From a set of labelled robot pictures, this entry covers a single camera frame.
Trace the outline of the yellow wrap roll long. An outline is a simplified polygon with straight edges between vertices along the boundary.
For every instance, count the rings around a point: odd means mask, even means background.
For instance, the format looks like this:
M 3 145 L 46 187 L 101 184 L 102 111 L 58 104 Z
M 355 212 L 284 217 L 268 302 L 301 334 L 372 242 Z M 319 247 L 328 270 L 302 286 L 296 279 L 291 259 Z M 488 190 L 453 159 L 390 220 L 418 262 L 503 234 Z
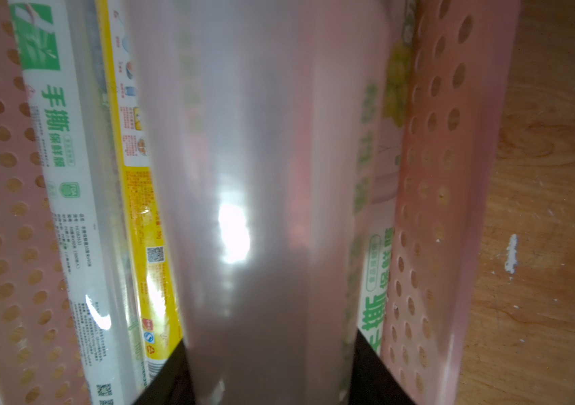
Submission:
M 96 3 L 143 355 L 154 380 L 183 337 L 120 1 Z

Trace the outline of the pink plastic basket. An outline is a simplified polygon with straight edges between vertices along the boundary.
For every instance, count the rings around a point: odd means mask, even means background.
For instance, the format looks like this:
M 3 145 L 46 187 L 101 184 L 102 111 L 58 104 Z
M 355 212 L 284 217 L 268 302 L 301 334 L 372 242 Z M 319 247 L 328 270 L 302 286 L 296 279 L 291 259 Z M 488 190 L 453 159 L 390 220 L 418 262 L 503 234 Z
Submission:
M 10 2 L 0 1 L 0 404 L 94 404 Z M 376 354 L 415 404 L 451 404 L 520 3 L 417 2 Z

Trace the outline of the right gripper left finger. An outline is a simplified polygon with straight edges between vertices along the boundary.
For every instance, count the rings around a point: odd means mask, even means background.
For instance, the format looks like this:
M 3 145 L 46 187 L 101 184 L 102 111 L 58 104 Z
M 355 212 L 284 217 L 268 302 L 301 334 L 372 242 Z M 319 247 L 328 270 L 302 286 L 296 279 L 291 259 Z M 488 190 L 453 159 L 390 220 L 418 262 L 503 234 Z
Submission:
M 160 373 L 134 405 L 195 405 L 184 341 L 180 341 Z

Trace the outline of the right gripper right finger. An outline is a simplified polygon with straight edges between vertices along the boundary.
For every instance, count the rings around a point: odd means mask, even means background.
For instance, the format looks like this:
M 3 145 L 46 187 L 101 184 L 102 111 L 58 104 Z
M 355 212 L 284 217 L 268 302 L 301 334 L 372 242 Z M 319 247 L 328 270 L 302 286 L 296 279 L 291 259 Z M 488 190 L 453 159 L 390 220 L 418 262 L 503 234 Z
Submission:
M 382 360 L 357 330 L 349 392 L 350 405 L 414 405 Z

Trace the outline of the white green wrap roll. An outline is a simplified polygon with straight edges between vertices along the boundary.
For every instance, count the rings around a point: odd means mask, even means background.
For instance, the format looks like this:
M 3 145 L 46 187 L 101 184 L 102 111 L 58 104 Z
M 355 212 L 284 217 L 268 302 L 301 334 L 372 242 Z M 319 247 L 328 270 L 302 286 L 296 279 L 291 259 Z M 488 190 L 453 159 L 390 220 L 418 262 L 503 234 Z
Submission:
M 147 375 L 96 5 L 9 10 L 90 398 L 132 404 Z

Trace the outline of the white wrap roll red label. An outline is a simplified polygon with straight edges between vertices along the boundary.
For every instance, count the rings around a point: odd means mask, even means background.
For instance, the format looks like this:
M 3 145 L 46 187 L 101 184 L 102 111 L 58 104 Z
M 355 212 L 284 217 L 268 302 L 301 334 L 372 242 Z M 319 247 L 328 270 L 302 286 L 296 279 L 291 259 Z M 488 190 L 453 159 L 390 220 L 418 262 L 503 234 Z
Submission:
M 380 352 L 384 340 L 387 288 L 394 244 L 396 196 L 402 142 L 409 97 L 412 47 L 417 25 L 417 1 L 388 1 L 390 22 L 389 60 L 385 71 L 385 92 L 378 125 L 373 200 L 368 251 L 358 312 L 358 331 Z

